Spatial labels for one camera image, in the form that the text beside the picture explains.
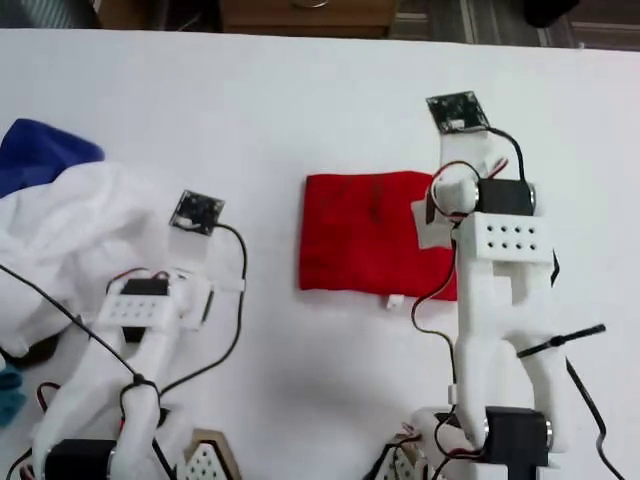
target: black strap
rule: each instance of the black strap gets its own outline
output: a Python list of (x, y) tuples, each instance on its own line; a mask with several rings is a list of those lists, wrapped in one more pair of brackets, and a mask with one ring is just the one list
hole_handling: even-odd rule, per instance
[(536, 353), (540, 353), (549, 348), (560, 347), (567, 342), (571, 342), (573, 340), (578, 340), (580, 338), (589, 337), (591, 335), (595, 335), (596, 333), (602, 333), (607, 330), (607, 327), (604, 324), (596, 325), (595, 327), (585, 328), (584, 330), (578, 330), (577, 332), (570, 333), (569, 335), (557, 335), (555, 337), (551, 337), (546, 342), (537, 345), (535, 347), (527, 348), (518, 352), (518, 358), (526, 358), (531, 355), (535, 355)]
[(120, 412), (122, 412), (123, 419), (125, 417), (124, 405), (122, 404), (122, 398), (124, 397), (124, 394), (127, 393), (129, 390), (137, 388), (141, 385), (146, 385), (147, 387), (151, 387), (156, 391), (156, 395), (158, 397), (158, 408), (160, 408), (160, 390), (158, 390), (158, 386), (155, 383), (153, 383), (151, 380), (147, 380), (146, 378), (144, 378), (144, 375), (140, 373), (136, 373), (133, 376), (133, 381), (129, 385), (125, 386), (122, 390), (120, 390)]

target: blue fabric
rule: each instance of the blue fabric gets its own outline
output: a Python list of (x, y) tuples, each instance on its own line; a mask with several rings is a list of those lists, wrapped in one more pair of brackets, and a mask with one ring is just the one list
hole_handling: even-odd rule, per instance
[(73, 165), (100, 160), (104, 152), (99, 146), (45, 123), (19, 118), (0, 144), (0, 198), (51, 183)]
[(27, 401), (20, 393), (22, 374), (7, 364), (0, 372), (0, 428), (8, 426)]

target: wire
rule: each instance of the wire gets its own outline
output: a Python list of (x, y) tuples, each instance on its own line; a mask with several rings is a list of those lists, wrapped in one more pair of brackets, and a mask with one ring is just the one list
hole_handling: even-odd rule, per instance
[(144, 267), (135, 267), (135, 268), (131, 268), (131, 269), (127, 270), (126, 272), (119, 273), (118, 275), (113, 277), (111, 280), (109, 280), (109, 283), (107, 283), (106, 292), (109, 293), (109, 287), (111, 287), (113, 282), (115, 282), (116, 280), (120, 280), (121, 278), (126, 277), (127, 275), (131, 275), (132, 273), (143, 272), (143, 271), (144, 272), (148, 272), (149, 269), (148, 268), (144, 268)]
[(234, 349), (236, 348), (236, 345), (238, 344), (238, 340), (240, 339), (240, 332), (242, 331), (242, 311), (244, 307), (244, 293), (246, 291), (247, 268), (248, 268), (247, 245), (244, 239), (242, 238), (242, 235), (240, 235), (240, 232), (238, 232), (235, 228), (229, 225), (225, 225), (223, 223), (217, 223), (215, 225), (215, 228), (222, 228), (224, 230), (228, 230), (229, 232), (233, 233), (235, 237), (238, 239), (238, 242), (240, 243), (240, 248), (242, 249), (242, 280), (245, 281), (245, 288), (240, 292), (240, 297), (238, 299), (238, 316), (237, 316), (237, 323), (236, 323), (236, 333), (235, 333), (235, 336), (233, 337), (233, 340), (231, 341), (231, 345), (218, 360), (202, 368), (199, 368), (198, 370), (188, 375), (185, 375), (184, 377), (179, 378), (174, 382), (171, 382), (169, 385), (167, 385), (160, 391), (160, 397), (164, 396), (166, 393), (173, 390), (174, 388), (179, 387), (180, 385), (188, 382), (189, 380), (192, 380), (195, 377), (202, 375), (203, 373), (208, 372), (209, 370), (222, 364), (225, 360), (227, 360), (227, 358), (229, 358), (231, 353), (233, 353)]
[(14, 470), (18, 468), (18, 466), (22, 462), (24, 462), (27, 458), (29, 458), (31, 456), (31, 453), (32, 453), (32, 450), (31, 448), (29, 448), (26, 452), (20, 455), (15, 462), (11, 464), (11, 466), (9, 467), (9, 471), (7, 472), (6, 480), (11, 480), (11, 475), (13, 475)]
[(453, 458), (449, 458), (449, 457), (445, 458), (442, 461), (442, 463), (438, 466), (438, 468), (436, 468), (436, 471), (433, 472), (433, 477), (431, 477), (431, 480), (437, 480), (437, 478), (442, 473), (442, 470), (444, 469), (444, 467), (446, 467), (451, 460), (453, 460)]
[(171, 465), (169, 465), (169, 462), (167, 462), (167, 459), (164, 456), (164, 453), (162, 453), (162, 449), (160, 448), (160, 445), (158, 444), (158, 441), (155, 438), (151, 442), (151, 447), (153, 448), (153, 451), (155, 452), (156, 456), (158, 457), (158, 460), (160, 461), (160, 464), (162, 465), (162, 469), (167, 474), (167, 477), (169, 477), (171, 480), (177, 480), (177, 477), (176, 477), (173, 469), (171, 468)]
[(60, 385), (53, 382), (43, 382), (38, 385), (38, 388), (36, 388), (36, 400), (38, 401), (38, 405), (40, 405), (42, 412), (46, 413), (49, 409), (49, 405), (47, 404), (47, 400), (44, 398), (44, 394), (42, 393), (43, 388), (53, 388), (54, 390), (60, 390)]
[[(516, 151), (516, 156), (518, 157), (518, 174), (520, 176), (520, 181), (526, 182), (526, 179), (524, 176), (524, 156), (522, 155), (522, 148), (520, 148), (520, 144), (517, 142), (517, 140), (513, 138), (511, 135), (509, 135), (507, 132), (505, 132), (504, 130), (500, 130), (499, 128), (483, 127), (481, 130), (487, 131), (489, 133), (493, 133), (494, 135), (505, 138), (509, 140), (509, 142), (511, 142), (511, 145), (513, 145), (513, 149)], [(463, 134), (463, 133), (475, 133), (477, 131), (478, 130), (473, 130), (473, 131), (453, 130), (447, 133)]]
[(489, 172), (489, 175), (487, 175), (487, 178), (496, 177), (502, 170), (507, 168), (507, 165), (509, 165), (509, 159), (508, 158), (502, 157), (502, 158), (498, 159), (496, 164), (493, 166), (493, 169)]
[(476, 176), (477, 180), (480, 180), (482, 177), (480, 176), (480, 172), (478, 172), (478, 170), (476, 169), (476, 167), (474, 167), (473, 165), (471, 165), (469, 162), (465, 162), (464, 160), (453, 160), (449, 163), (445, 163), (443, 166), (441, 166), (438, 170), (436, 170), (436, 173), (433, 174), (433, 177), (431, 178), (431, 185), (429, 186), (429, 196), (431, 197), (431, 200), (433, 200), (433, 206), (435, 207), (435, 209), (440, 212), (440, 214), (443, 217), (446, 218), (450, 218), (450, 217), (465, 217), (467, 215), (469, 215), (469, 213), (471, 212), (465, 212), (462, 214), (457, 214), (457, 213), (445, 213), (442, 208), (440, 207), (440, 205), (438, 204), (438, 197), (437, 197), (437, 192), (436, 192), (436, 183), (439, 179), (439, 177), (448, 169), (451, 168), (455, 165), (464, 165), (465, 167), (471, 169), (471, 171), (474, 173), (474, 175)]
[(567, 364), (567, 372), (569, 372), (569, 376), (571, 377), (571, 380), (573, 380), (573, 383), (575, 383), (576, 388), (578, 389), (578, 391), (580, 392), (580, 395), (582, 396), (582, 399), (584, 400), (584, 403), (587, 404), (587, 408), (589, 408), (591, 415), (593, 415), (593, 419), (596, 421), (596, 424), (598, 425), (598, 430), (600, 430), (600, 433), (598, 434), (598, 438), (596, 440), (596, 450), (598, 451), (598, 455), (600, 456), (602, 463), (605, 464), (605, 466), (609, 469), (609, 471), (613, 474), (614, 477), (616, 477), (618, 480), (624, 480), (624, 477), (611, 464), (611, 462), (605, 455), (604, 450), (602, 448), (604, 439), (607, 437), (607, 425), (604, 423), (604, 419), (602, 418), (602, 415), (600, 415), (600, 412), (598, 411), (598, 407), (596, 407), (596, 404), (593, 401), (593, 398), (591, 398), (591, 395), (589, 394), (587, 387), (584, 386), (584, 383), (578, 376), (578, 372), (576, 372), (576, 369), (573, 367), (573, 365), (571, 364), (568, 358), (566, 359), (566, 364)]
[(6, 266), (2, 265), (0, 263), (0, 270), (3, 270), (4, 272), (6, 272), (7, 274), (11, 275), (13, 278), (15, 278), (16, 280), (18, 280), (19, 282), (24, 283), (25, 285), (27, 285), (28, 287), (31, 287), (32, 289), (34, 289), (36, 292), (38, 292), (45, 300), (47, 300), (51, 305), (53, 305), (54, 307), (56, 307), (58, 310), (60, 310), (60, 312), (62, 312), (69, 320), (71, 320), (71, 323), (73, 323), (74, 325), (76, 325), (78, 328), (80, 328), (80, 330), (82, 330), (83, 332), (85, 332), (87, 335), (89, 335), (92, 339), (94, 339), (96, 342), (98, 342), (100, 345), (102, 345), (104, 348), (106, 348), (107, 350), (109, 350), (109, 352), (111, 353), (111, 355), (113, 355), (116, 360), (118, 360), (120, 363), (122, 363), (122, 365), (129, 370), (132, 374), (136, 374), (136, 371), (131, 368), (131, 365), (129, 365), (126, 360), (124, 360), (120, 354), (118, 352), (116, 352), (111, 345), (109, 345), (107, 342), (105, 342), (104, 340), (102, 340), (102, 338), (100, 338), (98, 335), (96, 335), (95, 333), (93, 333), (93, 331), (88, 328), (86, 325), (84, 325), (80, 320), (78, 320), (76, 317), (73, 316), (73, 314), (67, 310), (60, 302), (58, 302), (56, 299), (52, 298), (51, 296), (49, 296), (49, 294), (47, 292), (45, 292), (44, 290), (42, 290), (40, 287), (38, 287), (35, 283), (30, 282), (29, 280), (27, 280), (24, 277), (21, 277), (20, 275), (18, 275), (16, 272), (14, 272), (13, 270), (7, 268)]
[(478, 458), (480, 458), (480, 456), (482, 456), (482, 453), (484, 452), (484, 445), (482, 446), (482, 448), (478, 450), (467, 450), (464, 448), (455, 448), (451, 451), (447, 451), (444, 449), (444, 447), (440, 443), (440, 437), (438, 436), (438, 434), (440, 433), (440, 429), (444, 425), (449, 423), (449, 420), (453, 418), (456, 411), (456, 406), (457, 405), (453, 405), (451, 407), (451, 410), (447, 414), (447, 416), (444, 417), (442, 420), (440, 420), (440, 422), (436, 426), (435, 430), (433, 431), (434, 441), (436, 443), (436, 446), (438, 447), (438, 450), (440, 450), (440, 453), (444, 455), (446, 458), (451, 458), (452, 460), (464, 460), (464, 459), (477, 460)]
[(432, 292), (416, 298), (416, 301), (413, 302), (413, 306), (411, 307), (411, 323), (413, 323), (413, 326), (419, 332), (428, 333), (430, 335), (437, 335), (438, 337), (442, 338), (445, 342), (447, 342), (447, 346), (449, 347), (449, 357), (451, 359), (451, 377), (453, 380), (453, 384), (455, 385), (458, 382), (458, 376), (456, 374), (456, 361), (455, 361), (455, 355), (454, 355), (453, 340), (451, 340), (451, 337), (449, 337), (449, 335), (439, 330), (427, 330), (425, 328), (419, 327), (418, 322), (416, 321), (416, 313), (418, 311), (418, 307), (422, 304), (422, 302), (440, 294), (445, 288), (447, 288), (447, 286), (449, 285), (449, 283), (451, 283), (451, 280), (453, 279), (453, 275), (456, 271), (456, 251), (457, 251), (457, 243), (453, 239), (451, 239), (451, 249), (453, 250), (451, 266), (449, 267), (449, 271), (447, 272), (447, 276), (445, 277), (444, 282), (442, 282)]

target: teal object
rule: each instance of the teal object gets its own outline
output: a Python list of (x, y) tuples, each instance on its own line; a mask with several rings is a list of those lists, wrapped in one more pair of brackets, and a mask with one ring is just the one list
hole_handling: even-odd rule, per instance
[(7, 364), (0, 372), (0, 428), (9, 426), (26, 403), (27, 397), (20, 392), (21, 386), (22, 373)]

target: floor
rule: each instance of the floor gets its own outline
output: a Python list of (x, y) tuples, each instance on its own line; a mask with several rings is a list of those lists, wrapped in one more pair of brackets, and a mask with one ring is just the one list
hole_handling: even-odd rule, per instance
[(523, 18), (522, 0), (399, 0), (391, 37), (640, 51), (640, 2), (581, 0), (550, 28), (536, 29)]

